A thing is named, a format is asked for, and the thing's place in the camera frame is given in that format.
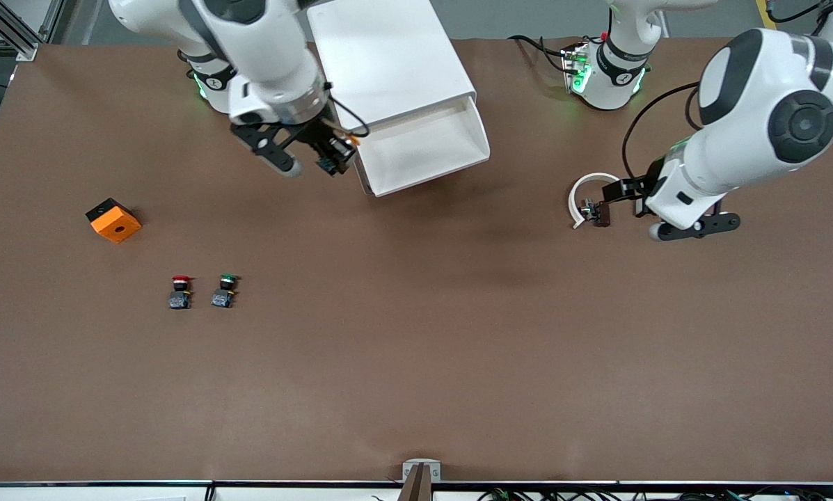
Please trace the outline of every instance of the yellow tape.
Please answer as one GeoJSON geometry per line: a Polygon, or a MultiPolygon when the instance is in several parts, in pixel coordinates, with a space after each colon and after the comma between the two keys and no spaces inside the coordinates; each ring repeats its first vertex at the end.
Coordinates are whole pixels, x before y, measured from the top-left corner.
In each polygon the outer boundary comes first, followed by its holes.
{"type": "Polygon", "coordinates": [[[756,9],[759,10],[759,17],[763,18],[763,26],[769,29],[778,29],[775,23],[769,19],[769,14],[765,12],[765,0],[756,0],[756,9]]]}

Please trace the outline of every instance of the brown table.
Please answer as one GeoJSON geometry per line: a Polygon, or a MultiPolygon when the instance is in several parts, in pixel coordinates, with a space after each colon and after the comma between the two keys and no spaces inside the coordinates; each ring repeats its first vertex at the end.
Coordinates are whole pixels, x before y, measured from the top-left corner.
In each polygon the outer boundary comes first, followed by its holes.
{"type": "MultiPolygon", "coordinates": [[[[739,190],[740,231],[659,244],[570,229],[579,175],[721,40],[667,40],[625,110],[533,49],[454,43],[492,159],[381,199],[273,173],[168,47],[54,47],[0,111],[0,481],[833,481],[833,148],[739,190]],[[106,197],[143,229],[114,245],[106,197]],[[195,276],[170,311],[171,276],[195,276]],[[207,302],[242,276],[236,307],[207,302]]],[[[643,118],[647,165],[687,136],[643,118]]],[[[307,151],[298,149],[306,159],[307,151]]]]}

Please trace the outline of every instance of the green light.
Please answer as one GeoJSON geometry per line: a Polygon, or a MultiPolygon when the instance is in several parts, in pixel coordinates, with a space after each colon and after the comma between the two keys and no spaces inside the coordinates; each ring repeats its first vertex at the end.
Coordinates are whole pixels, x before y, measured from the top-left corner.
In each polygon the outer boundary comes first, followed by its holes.
{"type": "Polygon", "coordinates": [[[642,85],[642,77],[644,77],[644,76],[645,76],[645,69],[643,67],[642,71],[639,72],[639,76],[636,77],[636,85],[633,88],[633,94],[635,94],[636,92],[639,92],[639,87],[642,85]]]}
{"type": "Polygon", "coordinates": [[[196,73],[193,74],[193,81],[196,82],[196,86],[200,88],[200,96],[202,96],[203,99],[207,99],[206,91],[203,89],[203,83],[200,82],[200,77],[197,77],[196,73]]]}
{"type": "Polygon", "coordinates": [[[592,66],[587,64],[574,76],[574,92],[582,94],[590,75],[592,75],[592,66]]]}

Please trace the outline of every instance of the open white box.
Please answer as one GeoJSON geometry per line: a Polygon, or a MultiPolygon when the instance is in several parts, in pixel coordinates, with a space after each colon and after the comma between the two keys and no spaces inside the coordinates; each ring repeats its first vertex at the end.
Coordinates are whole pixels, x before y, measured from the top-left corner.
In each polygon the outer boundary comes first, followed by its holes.
{"type": "Polygon", "coordinates": [[[490,157],[475,89],[429,0],[334,0],[308,20],[333,97],[370,126],[365,190],[384,196],[490,157]]]}

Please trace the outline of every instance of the floor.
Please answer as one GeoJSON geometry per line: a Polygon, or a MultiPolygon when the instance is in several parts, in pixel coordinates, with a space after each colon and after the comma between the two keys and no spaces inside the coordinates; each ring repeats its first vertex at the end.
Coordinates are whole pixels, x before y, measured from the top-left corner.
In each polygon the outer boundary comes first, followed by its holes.
{"type": "MultiPolygon", "coordinates": [[[[23,10],[25,20],[35,26],[35,16],[44,12],[51,0],[13,0],[23,10]]],[[[431,0],[438,18],[451,38],[565,37],[597,34],[606,28],[607,6],[603,0],[431,0]]],[[[808,6],[810,0],[778,0],[776,12],[787,16],[808,6]]],[[[67,28],[60,39],[64,44],[116,45],[165,44],[124,29],[110,10],[107,0],[78,0],[70,9],[67,28]]],[[[763,26],[754,0],[719,0],[703,13],[668,13],[673,37],[734,37],[747,29],[763,26]]],[[[310,38],[304,15],[303,26],[310,38]]],[[[781,25],[785,31],[808,33],[814,16],[781,25]]],[[[6,85],[15,62],[0,57],[0,85],[6,85]]],[[[0,88],[0,104],[3,89],[0,88]]]]}

